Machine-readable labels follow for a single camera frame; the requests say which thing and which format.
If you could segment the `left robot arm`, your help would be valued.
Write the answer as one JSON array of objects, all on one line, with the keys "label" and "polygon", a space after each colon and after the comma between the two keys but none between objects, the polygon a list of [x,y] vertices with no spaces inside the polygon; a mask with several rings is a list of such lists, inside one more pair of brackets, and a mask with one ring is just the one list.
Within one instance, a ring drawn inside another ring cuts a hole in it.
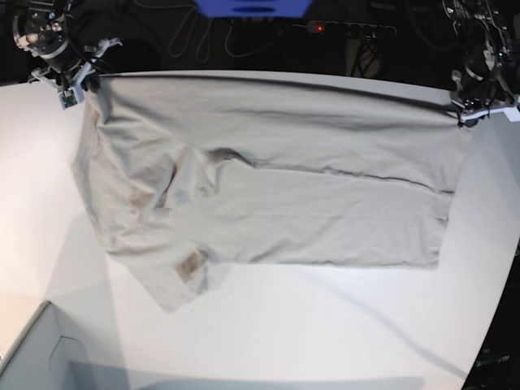
[{"label": "left robot arm", "polygon": [[451,92],[458,126],[503,114],[519,121],[519,38],[504,12],[491,1],[443,1],[461,45],[462,60],[452,70]]}]

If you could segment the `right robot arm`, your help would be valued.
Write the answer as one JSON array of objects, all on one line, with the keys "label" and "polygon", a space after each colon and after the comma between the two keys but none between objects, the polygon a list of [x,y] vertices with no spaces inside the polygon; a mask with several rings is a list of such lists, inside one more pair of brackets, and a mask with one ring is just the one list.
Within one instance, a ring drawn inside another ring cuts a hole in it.
[{"label": "right robot arm", "polygon": [[12,22],[15,45],[45,64],[31,70],[28,82],[51,87],[64,110],[80,105],[86,91],[98,88],[103,56],[123,44],[118,38],[101,39],[81,49],[67,26],[71,8],[70,1],[28,1]]}]

